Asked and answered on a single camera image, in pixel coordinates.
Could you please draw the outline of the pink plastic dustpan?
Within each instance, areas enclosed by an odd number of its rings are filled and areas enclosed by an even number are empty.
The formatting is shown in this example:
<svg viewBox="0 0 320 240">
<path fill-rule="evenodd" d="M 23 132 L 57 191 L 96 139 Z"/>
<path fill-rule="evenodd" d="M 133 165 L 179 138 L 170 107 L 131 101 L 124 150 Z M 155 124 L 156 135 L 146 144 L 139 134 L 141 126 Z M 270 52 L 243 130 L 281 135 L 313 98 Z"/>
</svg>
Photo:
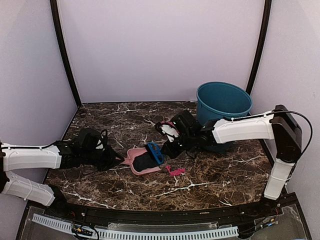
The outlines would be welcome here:
<svg viewBox="0 0 320 240">
<path fill-rule="evenodd" d="M 130 167 L 134 175 L 142 176 L 161 170 L 159 164 L 154 160 L 145 148 L 132 148 L 127 151 L 127 156 L 121 163 Z"/>
</svg>

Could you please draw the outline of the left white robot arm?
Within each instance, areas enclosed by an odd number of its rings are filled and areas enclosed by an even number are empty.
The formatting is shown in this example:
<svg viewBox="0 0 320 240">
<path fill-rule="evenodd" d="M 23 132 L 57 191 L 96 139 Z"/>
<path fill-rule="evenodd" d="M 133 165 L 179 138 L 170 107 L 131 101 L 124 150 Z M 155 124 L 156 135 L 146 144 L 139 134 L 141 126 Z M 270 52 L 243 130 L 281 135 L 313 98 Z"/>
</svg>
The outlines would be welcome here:
<svg viewBox="0 0 320 240">
<path fill-rule="evenodd" d="M 71 169 L 90 165 L 98 171 L 111 169 L 125 159 L 108 144 L 108 132 L 83 128 L 72 140 L 45 146 L 0 145 L 0 192 L 50 207 L 60 218 L 71 213 L 57 186 L 31 181 L 15 174 L 20 169 Z"/>
</svg>

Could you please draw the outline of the blue hand brush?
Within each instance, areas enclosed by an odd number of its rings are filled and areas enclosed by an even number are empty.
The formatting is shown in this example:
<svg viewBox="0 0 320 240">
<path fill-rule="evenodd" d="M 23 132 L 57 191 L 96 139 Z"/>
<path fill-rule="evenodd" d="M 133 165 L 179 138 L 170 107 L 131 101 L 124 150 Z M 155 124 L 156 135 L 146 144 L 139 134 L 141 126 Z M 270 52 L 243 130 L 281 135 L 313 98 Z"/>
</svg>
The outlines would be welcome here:
<svg viewBox="0 0 320 240">
<path fill-rule="evenodd" d="M 162 165 L 165 158 L 161 152 L 161 148 L 154 142 L 148 142 L 145 146 L 150 156 L 159 164 Z"/>
</svg>

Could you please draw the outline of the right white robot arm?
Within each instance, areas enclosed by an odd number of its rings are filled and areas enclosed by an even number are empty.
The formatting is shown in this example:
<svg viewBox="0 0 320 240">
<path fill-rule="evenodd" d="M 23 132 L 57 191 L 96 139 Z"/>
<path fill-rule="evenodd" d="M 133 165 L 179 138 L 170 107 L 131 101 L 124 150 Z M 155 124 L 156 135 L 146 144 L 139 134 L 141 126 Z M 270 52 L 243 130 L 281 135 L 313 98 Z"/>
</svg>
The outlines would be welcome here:
<svg viewBox="0 0 320 240">
<path fill-rule="evenodd" d="M 297 162 L 307 150 L 302 146 L 302 129 L 293 117 L 295 114 L 284 105 L 276 105 L 275 109 L 265 113 L 213 119 L 201 124 L 188 110 L 184 110 L 170 122 L 158 122 L 155 128 L 167 136 L 161 152 L 171 159 L 194 147 L 213 147 L 254 139 L 273 140 L 277 153 L 264 189 L 265 198 L 255 205 L 255 213 L 266 217 L 274 210 L 274 201 L 280 197 Z"/>
</svg>

